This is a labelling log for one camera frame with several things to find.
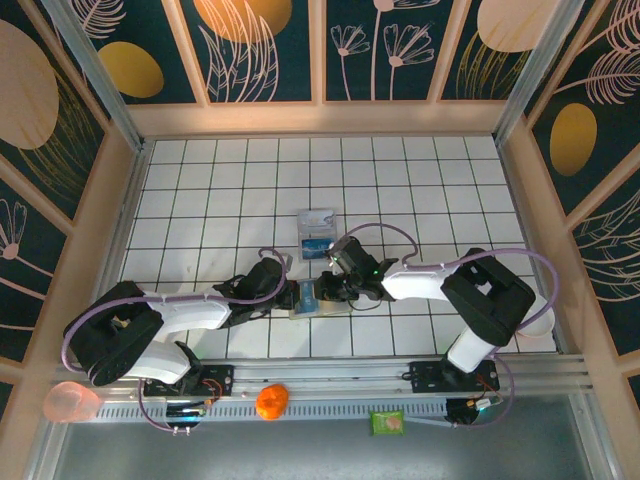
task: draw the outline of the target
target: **small box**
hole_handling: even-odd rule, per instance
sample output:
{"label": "small box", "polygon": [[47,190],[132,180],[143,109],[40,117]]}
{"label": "small box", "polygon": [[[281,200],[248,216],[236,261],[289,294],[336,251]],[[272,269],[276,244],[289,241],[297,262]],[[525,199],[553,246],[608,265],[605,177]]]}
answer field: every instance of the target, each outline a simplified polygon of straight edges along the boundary
{"label": "small box", "polygon": [[298,212],[298,252],[301,261],[326,259],[326,251],[338,239],[333,210]]}

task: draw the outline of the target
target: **orange ball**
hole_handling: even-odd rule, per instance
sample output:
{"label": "orange ball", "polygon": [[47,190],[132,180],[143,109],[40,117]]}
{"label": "orange ball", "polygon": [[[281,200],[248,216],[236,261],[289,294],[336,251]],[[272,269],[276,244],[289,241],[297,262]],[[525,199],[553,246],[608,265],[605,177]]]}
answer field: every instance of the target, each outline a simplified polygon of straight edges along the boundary
{"label": "orange ball", "polygon": [[289,403],[289,392],[284,385],[271,385],[264,388],[256,399],[256,410],[265,420],[279,418]]}

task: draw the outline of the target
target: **white grid floor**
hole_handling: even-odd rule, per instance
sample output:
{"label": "white grid floor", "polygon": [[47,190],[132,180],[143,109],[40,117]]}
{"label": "white grid floor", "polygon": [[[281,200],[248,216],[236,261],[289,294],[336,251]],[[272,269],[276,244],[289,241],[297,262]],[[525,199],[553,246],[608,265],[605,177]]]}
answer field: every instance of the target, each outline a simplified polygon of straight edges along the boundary
{"label": "white grid floor", "polygon": [[[489,136],[159,141],[121,278],[163,293],[202,291],[248,273],[262,246],[294,256],[289,278],[316,277],[328,264],[297,260],[295,215],[306,208],[333,209],[338,234],[365,222],[396,225],[425,263],[473,246],[524,246]],[[410,251],[392,231],[356,236],[378,260]],[[501,261],[537,291],[526,257]],[[272,312],[183,339],[206,359],[442,354],[463,325],[447,302],[406,300],[344,317],[291,321]],[[551,335],[517,335],[503,352],[555,350]]]}

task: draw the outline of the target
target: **clear plastic cup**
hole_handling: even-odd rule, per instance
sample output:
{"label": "clear plastic cup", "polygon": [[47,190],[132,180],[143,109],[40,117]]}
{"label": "clear plastic cup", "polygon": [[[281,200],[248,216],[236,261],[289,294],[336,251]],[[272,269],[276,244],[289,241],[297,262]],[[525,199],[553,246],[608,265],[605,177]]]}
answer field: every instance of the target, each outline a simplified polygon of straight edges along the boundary
{"label": "clear plastic cup", "polygon": [[44,399],[44,415],[52,422],[86,422],[95,418],[103,401],[87,387],[75,382],[62,382]]}

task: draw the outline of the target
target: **snack package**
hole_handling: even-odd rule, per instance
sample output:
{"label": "snack package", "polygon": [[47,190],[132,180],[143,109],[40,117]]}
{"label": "snack package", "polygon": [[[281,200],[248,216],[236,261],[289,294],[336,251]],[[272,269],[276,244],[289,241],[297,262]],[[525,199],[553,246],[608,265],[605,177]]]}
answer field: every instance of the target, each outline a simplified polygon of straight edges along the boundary
{"label": "snack package", "polygon": [[374,435],[404,435],[404,412],[371,412]]}

